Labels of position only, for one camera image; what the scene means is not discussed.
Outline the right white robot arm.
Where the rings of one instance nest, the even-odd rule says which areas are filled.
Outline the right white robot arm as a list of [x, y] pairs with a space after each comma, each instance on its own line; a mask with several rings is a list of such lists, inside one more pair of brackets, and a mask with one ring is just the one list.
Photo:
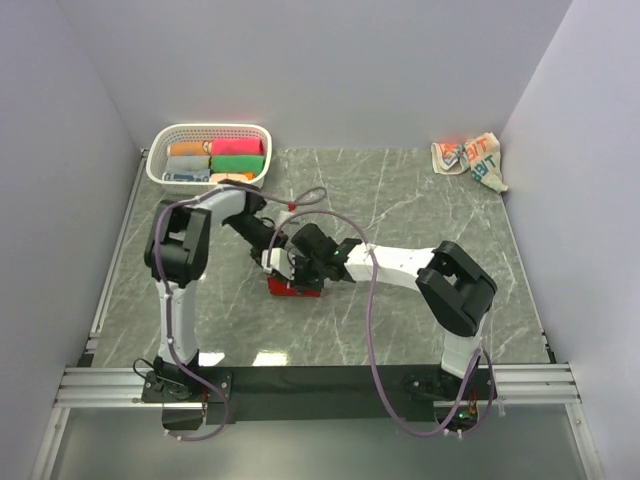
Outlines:
[[291, 242], [303, 258], [294, 274], [300, 286], [376, 280], [420, 292], [445, 331], [441, 390], [452, 399], [473, 390], [475, 376], [468, 364], [480, 347], [497, 284], [461, 246], [443, 241], [434, 248], [406, 249], [353, 238], [338, 243], [315, 224], [304, 226]]

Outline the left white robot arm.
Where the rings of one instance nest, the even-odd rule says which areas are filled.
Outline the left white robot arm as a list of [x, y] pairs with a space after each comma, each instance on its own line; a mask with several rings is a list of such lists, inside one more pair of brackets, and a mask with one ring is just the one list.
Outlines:
[[231, 227], [250, 245], [252, 260], [260, 264], [272, 238], [277, 247], [288, 240], [257, 216], [274, 199], [257, 187], [227, 182], [202, 197], [158, 204], [144, 251], [161, 305], [161, 343], [153, 369], [180, 402], [194, 399], [201, 385], [207, 384], [199, 374], [195, 300], [197, 281], [209, 259], [211, 229]]

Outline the white printed towel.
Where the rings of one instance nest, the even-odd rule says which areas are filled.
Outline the white printed towel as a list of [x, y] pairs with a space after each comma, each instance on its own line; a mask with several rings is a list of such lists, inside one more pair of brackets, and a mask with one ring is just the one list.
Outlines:
[[434, 142], [430, 150], [435, 173], [469, 173], [474, 180], [498, 194], [508, 191], [501, 171], [500, 143], [492, 132], [461, 143]]

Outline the red blue cat towel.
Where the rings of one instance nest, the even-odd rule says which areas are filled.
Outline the red blue cat towel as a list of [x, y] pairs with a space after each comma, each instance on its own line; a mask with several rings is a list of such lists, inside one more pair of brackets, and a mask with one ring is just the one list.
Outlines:
[[280, 278], [275, 275], [267, 277], [267, 286], [271, 295], [278, 297], [312, 297], [321, 296], [321, 288], [311, 288], [309, 286], [300, 286], [292, 280]]

